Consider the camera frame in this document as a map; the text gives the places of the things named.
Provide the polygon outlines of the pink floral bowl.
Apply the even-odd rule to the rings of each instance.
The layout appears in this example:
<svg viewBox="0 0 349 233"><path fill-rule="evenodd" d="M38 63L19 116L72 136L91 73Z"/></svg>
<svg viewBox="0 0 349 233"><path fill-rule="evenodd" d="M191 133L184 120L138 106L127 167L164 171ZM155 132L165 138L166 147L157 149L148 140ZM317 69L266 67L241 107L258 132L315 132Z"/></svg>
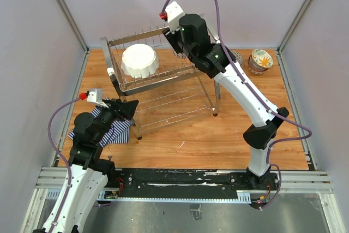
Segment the pink floral bowl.
<svg viewBox="0 0 349 233"><path fill-rule="evenodd" d="M248 68L254 74L262 74L269 69L258 65L252 58L248 59Z"/></svg>

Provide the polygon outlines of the red diamond pattern bowl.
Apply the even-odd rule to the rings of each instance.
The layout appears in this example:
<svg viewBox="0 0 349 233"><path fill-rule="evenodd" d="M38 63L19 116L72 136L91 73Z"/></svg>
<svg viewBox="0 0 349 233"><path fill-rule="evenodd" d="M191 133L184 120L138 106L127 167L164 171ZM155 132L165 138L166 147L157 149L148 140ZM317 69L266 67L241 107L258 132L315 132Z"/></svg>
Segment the red diamond pattern bowl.
<svg viewBox="0 0 349 233"><path fill-rule="evenodd" d="M176 53L175 51L173 52L173 54L180 59L186 59L187 56L184 53Z"/></svg>

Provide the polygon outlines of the orange green leaf bowl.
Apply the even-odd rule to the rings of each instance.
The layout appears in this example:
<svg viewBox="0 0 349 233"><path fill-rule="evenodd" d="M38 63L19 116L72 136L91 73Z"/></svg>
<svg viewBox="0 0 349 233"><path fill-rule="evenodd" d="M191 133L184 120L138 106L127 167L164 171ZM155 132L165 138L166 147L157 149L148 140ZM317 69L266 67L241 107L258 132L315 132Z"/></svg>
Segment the orange green leaf bowl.
<svg viewBox="0 0 349 233"><path fill-rule="evenodd" d="M263 49L254 49L251 56L254 63L263 69L268 69L273 65L271 55Z"/></svg>

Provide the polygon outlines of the steel two-tier dish rack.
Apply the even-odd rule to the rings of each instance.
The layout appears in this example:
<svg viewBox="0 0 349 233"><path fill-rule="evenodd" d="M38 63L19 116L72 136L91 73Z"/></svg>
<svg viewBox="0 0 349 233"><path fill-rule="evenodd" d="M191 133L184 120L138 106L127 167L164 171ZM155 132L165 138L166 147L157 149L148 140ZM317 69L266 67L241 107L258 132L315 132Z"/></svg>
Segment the steel two-tier dish rack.
<svg viewBox="0 0 349 233"><path fill-rule="evenodd" d="M163 35L165 26L150 28L119 39L100 39L107 72L122 101L138 100L132 130L137 139L157 129L204 115L216 117L221 102L220 86L213 81L214 95L209 94L206 79L189 61L173 54ZM132 78L124 74L123 51L134 44L151 46L159 57L159 68L147 78Z"/></svg>

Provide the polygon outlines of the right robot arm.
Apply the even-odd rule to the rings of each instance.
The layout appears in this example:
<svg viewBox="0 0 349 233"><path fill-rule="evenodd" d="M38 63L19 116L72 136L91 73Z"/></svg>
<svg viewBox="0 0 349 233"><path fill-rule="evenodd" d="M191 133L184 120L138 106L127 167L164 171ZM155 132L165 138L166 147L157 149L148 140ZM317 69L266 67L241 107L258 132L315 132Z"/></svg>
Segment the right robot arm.
<svg viewBox="0 0 349 233"><path fill-rule="evenodd" d="M211 42L201 16L162 13L160 17L168 23L163 35L175 52L184 53L199 71L229 91L250 117L252 125L243 134L250 146L247 183L252 189L262 188L270 172L270 148L278 128L289 115L288 109L268 101L221 40Z"/></svg>

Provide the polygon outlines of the grey leaf pattern bowl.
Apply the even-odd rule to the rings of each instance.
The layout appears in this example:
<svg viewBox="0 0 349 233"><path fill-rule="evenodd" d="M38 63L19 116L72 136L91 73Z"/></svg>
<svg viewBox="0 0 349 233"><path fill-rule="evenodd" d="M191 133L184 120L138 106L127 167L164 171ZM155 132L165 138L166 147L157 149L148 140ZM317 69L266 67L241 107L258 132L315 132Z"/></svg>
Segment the grey leaf pattern bowl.
<svg viewBox="0 0 349 233"><path fill-rule="evenodd" d="M254 61L252 55L249 56L248 65L254 66L256 68L262 68L262 66L260 66L257 62Z"/></svg>

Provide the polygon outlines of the brown lattice pattern bowl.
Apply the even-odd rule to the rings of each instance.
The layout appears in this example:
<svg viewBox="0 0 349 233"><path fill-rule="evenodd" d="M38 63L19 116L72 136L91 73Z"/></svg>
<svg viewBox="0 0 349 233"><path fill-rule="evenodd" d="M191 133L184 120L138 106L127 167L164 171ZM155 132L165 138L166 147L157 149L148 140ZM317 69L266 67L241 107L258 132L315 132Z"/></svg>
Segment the brown lattice pattern bowl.
<svg viewBox="0 0 349 233"><path fill-rule="evenodd" d="M239 63L239 65L242 66L244 62L243 56L236 50L231 50L231 52L234 54L236 61Z"/></svg>

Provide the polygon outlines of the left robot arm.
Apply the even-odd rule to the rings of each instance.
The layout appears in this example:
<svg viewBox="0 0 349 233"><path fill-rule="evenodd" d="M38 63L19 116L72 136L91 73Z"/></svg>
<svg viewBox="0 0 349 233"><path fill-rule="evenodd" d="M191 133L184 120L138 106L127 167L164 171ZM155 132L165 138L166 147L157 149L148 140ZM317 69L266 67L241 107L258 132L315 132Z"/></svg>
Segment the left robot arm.
<svg viewBox="0 0 349 233"><path fill-rule="evenodd" d="M97 116L83 112L75 117L73 146L64 159L67 175L49 217L37 232L83 232L99 193L117 180L114 162L100 157L100 142L115 121L132 120L138 104L138 100L103 99Z"/></svg>

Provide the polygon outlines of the white scalloped bowl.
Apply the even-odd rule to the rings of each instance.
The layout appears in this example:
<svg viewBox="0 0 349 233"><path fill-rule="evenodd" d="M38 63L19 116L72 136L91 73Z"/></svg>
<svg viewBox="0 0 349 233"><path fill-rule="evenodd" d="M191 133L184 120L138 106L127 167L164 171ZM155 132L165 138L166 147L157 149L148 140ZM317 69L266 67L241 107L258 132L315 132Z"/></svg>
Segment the white scalloped bowl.
<svg viewBox="0 0 349 233"><path fill-rule="evenodd" d="M155 50L146 44L134 44L122 53L121 68L132 78L147 78L159 68L159 57Z"/></svg>

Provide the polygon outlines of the black diamond pattern bowl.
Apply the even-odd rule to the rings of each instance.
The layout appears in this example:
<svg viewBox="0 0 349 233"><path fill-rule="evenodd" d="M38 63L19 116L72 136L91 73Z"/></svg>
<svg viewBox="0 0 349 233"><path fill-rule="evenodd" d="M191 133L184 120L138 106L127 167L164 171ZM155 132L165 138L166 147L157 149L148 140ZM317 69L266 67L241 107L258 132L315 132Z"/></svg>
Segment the black diamond pattern bowl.
<svg viewBox="0 0 349 233"><path fill-rule="evenodd" d="M253 74L256 74L256 75L260 75L260 74L263 74L267 68L256 68L254 66L248 66L248 69L253 73Z"/></svg>

